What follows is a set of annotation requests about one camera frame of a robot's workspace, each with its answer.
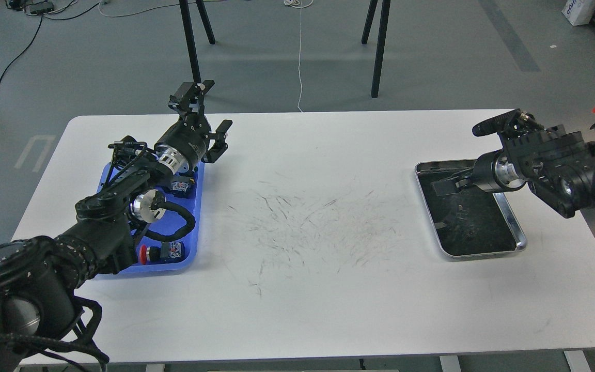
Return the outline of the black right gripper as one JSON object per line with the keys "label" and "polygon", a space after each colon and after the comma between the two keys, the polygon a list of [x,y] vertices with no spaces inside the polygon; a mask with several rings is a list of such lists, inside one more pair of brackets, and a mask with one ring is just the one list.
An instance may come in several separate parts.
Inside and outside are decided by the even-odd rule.
{"label": "black right gripper", "polygon": [[490,151],[477,158],[473,165],[471,179],[446,178],[430,183],[439,197],[461,193],[465,189],[476,186],[487,193],[505,192],[506,188],[495,174],[495,165],[503,151]]}

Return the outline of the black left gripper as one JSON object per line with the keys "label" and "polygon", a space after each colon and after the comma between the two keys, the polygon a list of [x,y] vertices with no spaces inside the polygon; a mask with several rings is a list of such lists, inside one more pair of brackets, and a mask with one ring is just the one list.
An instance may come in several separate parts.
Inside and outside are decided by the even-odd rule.
{"label": "black left gripper", "polygon": [[[180,120],[172,125],[155,144],[158,161],[173,171],[182,168],[191,170],[205,156],[205,163],[215,163],[228,149],[225,141],[232,120],[223,120],[214,133],[206,118],[188,118],[189,115],[205,115],[205,95],[215,85],[215,80],[201,83],[184,82],[174,95],[169,96],[168,108],[175,111]],[[210,140],[213,146],[208,149]]]}

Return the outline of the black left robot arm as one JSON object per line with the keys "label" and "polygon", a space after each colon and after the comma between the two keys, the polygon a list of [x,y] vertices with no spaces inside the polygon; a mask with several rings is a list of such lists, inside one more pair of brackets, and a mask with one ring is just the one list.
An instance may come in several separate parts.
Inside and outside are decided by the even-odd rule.
{"label": "black left robot arm", "polygon": [[109,145],[109,174],[99,192],[76,203],[71,228],[56,238],[0,245],[0,371],[13,371],[36,354],[64,361],[68,352],[87,354],[107,370],[109,357],[93,342],[102,307],[75,290],[96,275],[136,264],[142,238],[174,242],[194,230],[193,214],[160,190],[227,150],[231,120],[212,131],[205,117],[205,96],[213,85],[180,85],[168,101],[179,120],[155,146],[130,136]]}

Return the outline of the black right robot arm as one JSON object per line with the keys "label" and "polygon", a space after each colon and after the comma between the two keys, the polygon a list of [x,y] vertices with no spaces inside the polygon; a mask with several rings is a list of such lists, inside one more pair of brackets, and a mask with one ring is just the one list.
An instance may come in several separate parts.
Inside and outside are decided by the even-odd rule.
{"label": "black right robot arm", "polygon": [[476,137],[497,134],[500,150],[484,153],[472,167],[433,181],[439,196],[479,188],[487,193],[522,186],[564,218],[595,207],[595,142],[564,126],[546,128],[531,113],[514,109],[476,124]]}

